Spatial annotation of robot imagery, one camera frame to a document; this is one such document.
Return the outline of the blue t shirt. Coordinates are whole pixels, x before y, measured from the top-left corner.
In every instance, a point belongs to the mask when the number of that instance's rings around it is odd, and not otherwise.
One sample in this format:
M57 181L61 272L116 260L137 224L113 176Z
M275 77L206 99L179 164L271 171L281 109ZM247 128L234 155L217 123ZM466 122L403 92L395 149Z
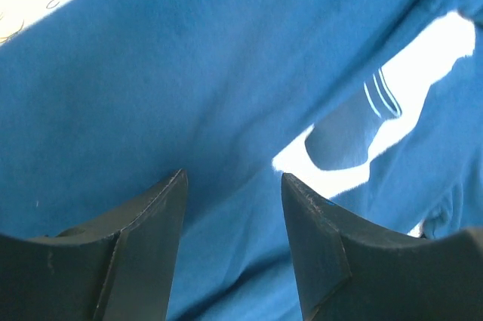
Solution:
M169 319L299 320L272 160L482 0L72 0L1 47L1 232L54 235L183 168Z

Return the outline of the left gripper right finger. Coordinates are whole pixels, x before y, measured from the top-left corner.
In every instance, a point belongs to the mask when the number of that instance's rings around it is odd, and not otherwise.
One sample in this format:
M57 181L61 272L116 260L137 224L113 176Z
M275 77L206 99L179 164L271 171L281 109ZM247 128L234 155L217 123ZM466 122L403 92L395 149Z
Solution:
M292 174L281 198L305 320L480 320L482 231L419 239L366 221Z

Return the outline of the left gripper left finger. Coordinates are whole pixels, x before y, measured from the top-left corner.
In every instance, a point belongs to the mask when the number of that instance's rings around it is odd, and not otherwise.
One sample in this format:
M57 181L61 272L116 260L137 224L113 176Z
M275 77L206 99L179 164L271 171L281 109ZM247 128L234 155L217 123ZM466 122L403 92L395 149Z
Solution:
M3 236L1 318L165 319L187 190L179 170L58 236Z

